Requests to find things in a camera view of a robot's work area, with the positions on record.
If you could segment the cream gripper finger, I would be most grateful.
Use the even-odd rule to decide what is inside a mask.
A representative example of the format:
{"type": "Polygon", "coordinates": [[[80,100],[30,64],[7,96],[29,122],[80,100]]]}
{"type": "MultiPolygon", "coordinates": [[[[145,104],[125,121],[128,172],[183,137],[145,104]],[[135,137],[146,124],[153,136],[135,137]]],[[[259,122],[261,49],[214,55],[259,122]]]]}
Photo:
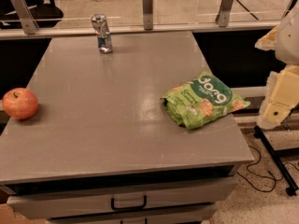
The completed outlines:
{"type": "Polygon", "coordinates": [[[265,98],[259,110],[257,125],[274,129],[299,105],[299,66],[288,64],[279,73],[271,72],[265,87],[265,98]]]}

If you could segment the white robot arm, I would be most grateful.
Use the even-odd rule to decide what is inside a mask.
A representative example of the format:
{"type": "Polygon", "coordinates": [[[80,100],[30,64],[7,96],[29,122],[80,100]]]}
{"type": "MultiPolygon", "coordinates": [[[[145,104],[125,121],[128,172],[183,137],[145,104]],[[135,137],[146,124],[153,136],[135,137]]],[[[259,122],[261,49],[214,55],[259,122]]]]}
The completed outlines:
{"type": "Polygon", "coordinates": [[[276,59],[286,64],[279,73],[270,73],[257,118],[260,128],[274,129],[299,105],[299,7],[261,37],[255,48],[273,50],[276,59]]]}

